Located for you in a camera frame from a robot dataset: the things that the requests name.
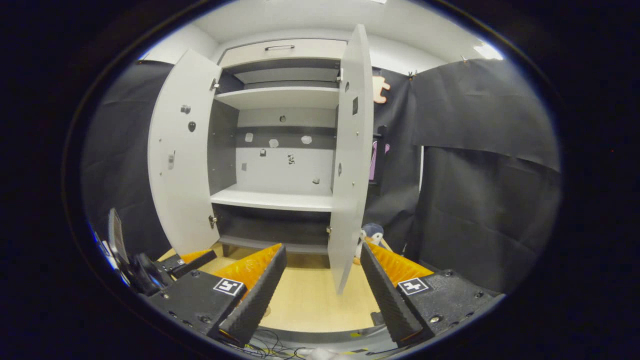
white cabinet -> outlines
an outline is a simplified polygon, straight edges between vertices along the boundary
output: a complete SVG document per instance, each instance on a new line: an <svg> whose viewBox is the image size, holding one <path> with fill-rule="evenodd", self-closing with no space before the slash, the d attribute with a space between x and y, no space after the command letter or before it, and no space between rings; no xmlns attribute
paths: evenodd
<svg viewBox="0 0 640 360"><path fill-rule="evenodd" d="M182 105L191 106L188 114ZM327 254L342 293L362 226L372 137L362 25L348 44L297 39L229 49L220 67L187 52L164 84L150 129L149 174L163 228L179 254L210 246L216 232L226 250L282 242L288 252Z"/></svg>

drawer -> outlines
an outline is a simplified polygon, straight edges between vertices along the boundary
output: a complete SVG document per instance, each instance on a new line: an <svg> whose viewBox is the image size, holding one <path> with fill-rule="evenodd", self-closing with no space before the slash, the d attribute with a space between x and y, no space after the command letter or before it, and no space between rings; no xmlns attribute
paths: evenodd
<svg viewBox="0 0 640 360"><path fill-rule="evenodd" d="M310 58L341 59L347 46L343 40L289 39L259 42L227 49L220 67L231 67L256 61Z"/></svg>

white wall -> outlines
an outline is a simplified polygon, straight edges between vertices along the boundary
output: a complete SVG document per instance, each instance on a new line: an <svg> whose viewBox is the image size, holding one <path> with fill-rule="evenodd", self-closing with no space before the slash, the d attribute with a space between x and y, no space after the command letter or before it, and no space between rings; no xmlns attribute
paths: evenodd
<svg viewBox="0 0 640 360"><path fill-rule="evenodd" d="M162 39L143 58L175 64L187 49L193 49L210 58L217 47L218 42L209 34L198 26L189 24Z"/></svg>
<svg viewBox="0 0 640 360"><path fill-rule="evenodd" d="M351 32L332 29L291 29L259 33L220 44L217 50L213 52L211 60L217 63L223 51L228 47L251 42L267 41L275 38L303 37L349 40L351 38ZM409 71L415 72L417 70L418 72L422 72L446 64L444 60L404 43L375 35L369 35L368 38L371 65L373 67L407 74Z"/></svg>

light wood floor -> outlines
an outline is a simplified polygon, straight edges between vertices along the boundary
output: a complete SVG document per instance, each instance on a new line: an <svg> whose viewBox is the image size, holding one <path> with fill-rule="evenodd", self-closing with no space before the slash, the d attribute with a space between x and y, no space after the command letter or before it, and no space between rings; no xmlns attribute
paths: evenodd
<svg viewBox="0 0 640 360"><path fill-rule="evenodd" d="M256 251L232 247L225 258L220 244L213 249L218 257L201 267L203 272L213 273ZM159 260L174 254L172 249ZM380 310L362 267L351 267L342 295L336 295L327 264L326 256L288 254L287 268L269 303L271 311L260 326L304 332L350 331L373 326L371 313Z"/></svg>

cabinet door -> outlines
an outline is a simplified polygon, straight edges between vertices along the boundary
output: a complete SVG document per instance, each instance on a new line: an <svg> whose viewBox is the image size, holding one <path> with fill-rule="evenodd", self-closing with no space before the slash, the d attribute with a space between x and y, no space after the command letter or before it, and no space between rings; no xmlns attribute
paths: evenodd
<svg viewBox="0 0 640 360"><path fill-rule="evenodd" d="M164 233L179 255L207 249L220 238L209 221L214 214L207 173L207 132L216 90L210 88L220 74L214 62L187 50L164 81L151 118L151 194Z"/></svg>
<svg viewBox="0 0 640 360"><path fill-rule="evenodd" d="M358 244L371 164L373 83L369 43L363 25L354 30L340 67L342 81L328 246L338 294L347 282Z"/></svg>

